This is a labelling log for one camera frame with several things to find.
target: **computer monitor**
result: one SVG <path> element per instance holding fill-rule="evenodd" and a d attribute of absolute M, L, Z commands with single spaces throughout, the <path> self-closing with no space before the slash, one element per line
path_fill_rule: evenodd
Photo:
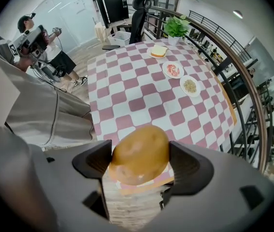
<path fill-rule="evenodd" d="M 106 28 L 110 23 L 128 19 L 127 0 L 97 0 Z"/>

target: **sandwich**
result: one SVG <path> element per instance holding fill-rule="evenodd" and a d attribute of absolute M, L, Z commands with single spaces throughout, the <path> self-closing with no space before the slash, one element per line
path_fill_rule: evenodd
<path fill-rule="evenodd" d="M 166 55 L 168 48 L 160 45 L 154 45 L 151 51 L 151 55 L 157 58 L 163 58 Z"/>

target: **black shorts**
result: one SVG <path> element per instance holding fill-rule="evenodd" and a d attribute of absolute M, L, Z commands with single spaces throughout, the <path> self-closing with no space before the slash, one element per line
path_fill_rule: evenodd
<path fill-rule="evenodd" d="M 52 65 L 54 68 L 58 66 L 65 67 L 65 71 L 67 74 L 70 74 L 73 69 L 75 68 L 76 64 L 72 61 L 70 57 L 63 51 L 61 51 L 55 58 L 53 58 L 50 62 L 50 65 Z"/>

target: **potted plant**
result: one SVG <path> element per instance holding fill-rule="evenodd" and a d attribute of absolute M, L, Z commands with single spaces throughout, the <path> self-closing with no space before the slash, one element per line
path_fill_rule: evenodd
<path fill-rule="evenodd" d="M 183 14 L 180 18 L 171 17 L 164 24 L 164 30 L 168 34 L 168 42 L 171 45 L 176 45 L 180 38 L 188 31 L 189 22 L 185 20 L 186 16 Z"/>

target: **vr controller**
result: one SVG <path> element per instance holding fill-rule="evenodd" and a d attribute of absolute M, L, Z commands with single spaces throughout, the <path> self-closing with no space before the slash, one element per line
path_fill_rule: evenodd
<path fill-rule="evenodd" d="M 53 33 L 59 32 L 59 34 L 61 34 L 62 30 L 61 28 L 52 28 L 52 32 Z"/>

